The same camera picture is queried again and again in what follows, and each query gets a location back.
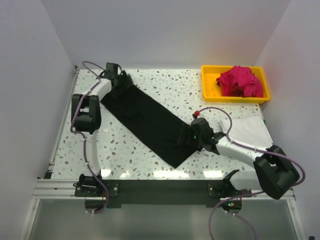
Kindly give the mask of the folded white t shirt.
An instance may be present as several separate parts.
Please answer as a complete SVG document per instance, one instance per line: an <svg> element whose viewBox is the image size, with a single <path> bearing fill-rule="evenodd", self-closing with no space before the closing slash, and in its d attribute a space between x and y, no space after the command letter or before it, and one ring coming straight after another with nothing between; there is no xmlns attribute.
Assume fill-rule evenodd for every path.
<svg viewBox="0 0 320 240"><path fill-rule="evenodd" d="M233 118L229 137L247 146L269 148L273 145L271 135L260 116Z"/></svg>

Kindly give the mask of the pink t shirt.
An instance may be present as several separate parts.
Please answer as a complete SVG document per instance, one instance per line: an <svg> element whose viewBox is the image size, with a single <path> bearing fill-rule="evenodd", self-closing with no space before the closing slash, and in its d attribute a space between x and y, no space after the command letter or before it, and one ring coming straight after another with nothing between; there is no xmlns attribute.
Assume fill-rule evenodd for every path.
<svg viewBox="0 0 320 240"><path fill-rule="evenodd" d="M263 86L249 67L233 66L221 73L216 83L223 97L263 97Z"/></svg>

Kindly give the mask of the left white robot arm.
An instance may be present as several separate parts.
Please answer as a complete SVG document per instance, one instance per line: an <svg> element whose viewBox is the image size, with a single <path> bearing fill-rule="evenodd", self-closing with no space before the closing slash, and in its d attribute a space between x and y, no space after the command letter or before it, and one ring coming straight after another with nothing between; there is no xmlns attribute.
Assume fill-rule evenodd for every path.
<svg viewBox="0 0 320 240"><path fill-rule="evenodd" d="M108 195L108 189L102 182L101 167L98 160L97 138L102 124L101 100L112 90L122 87L119 77L123 70L117 63L106 63L101 67L90 61L82 65L95 77L95 82L83 93L71 97L70 132L82 136L83 159L87 172L79 178L77 190L86 189L92 196Z"/></svg>

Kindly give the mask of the black t shirt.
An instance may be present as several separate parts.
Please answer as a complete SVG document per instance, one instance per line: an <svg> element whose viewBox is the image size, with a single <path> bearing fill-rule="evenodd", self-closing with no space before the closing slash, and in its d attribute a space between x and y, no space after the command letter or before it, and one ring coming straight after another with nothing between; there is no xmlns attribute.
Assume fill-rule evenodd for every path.
<svg viewBox="0 0 320 240"><path fill-rule="evenodd" d="M112 89L101 104L163 161L177 168L197 151L179 144L187 124L135 86L129 75L105 76Z"/></svg>

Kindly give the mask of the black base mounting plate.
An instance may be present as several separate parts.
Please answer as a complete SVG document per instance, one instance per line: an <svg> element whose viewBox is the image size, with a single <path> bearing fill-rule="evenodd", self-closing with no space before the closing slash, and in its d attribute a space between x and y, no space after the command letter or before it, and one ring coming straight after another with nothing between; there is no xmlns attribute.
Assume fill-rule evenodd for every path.
<svg viewBox="0 0 320 240"><path fill-rule="evenodd" d="M250 190L236 190L224 180L116 180L99 184L92 177L73 184L75 197L84 206L119 209L123 205L201 205L214 207L220 199L243 196Z"/></svg>

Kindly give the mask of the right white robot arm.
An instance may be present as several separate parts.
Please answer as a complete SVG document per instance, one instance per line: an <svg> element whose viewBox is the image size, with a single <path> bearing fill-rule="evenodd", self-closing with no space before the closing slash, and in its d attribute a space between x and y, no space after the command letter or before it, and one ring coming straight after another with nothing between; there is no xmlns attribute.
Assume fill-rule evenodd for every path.
<svg viewBox="0 0 320 240"><path fill-rule="evenodd" d="M203 117L181 128L178 144L229 157L253 168L253 171L236 169L225 176L222 180L223 195L233 197L240 191L258 190L278 200L300 179L298 171L280 147L273 145L263 149L234 143L225 133L214 132Z"/></svg>

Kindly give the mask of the yellow plastic bin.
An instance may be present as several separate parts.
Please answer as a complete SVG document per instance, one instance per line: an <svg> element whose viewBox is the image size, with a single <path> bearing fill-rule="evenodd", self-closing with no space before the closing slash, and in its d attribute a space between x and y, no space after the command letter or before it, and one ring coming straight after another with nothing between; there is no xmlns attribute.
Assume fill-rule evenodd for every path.
<svg viewBox="0 0 320 240"><path fill-rule="evenodd" d="M252 73L259 79L263 97L222 96L222 89L217 85L217 78L230 70L232 65L202 65L201 79L203 98L207 103L233 103L233 104L263 104L271 99L268 83L263 68L260 66L248 66Z"/></svg>

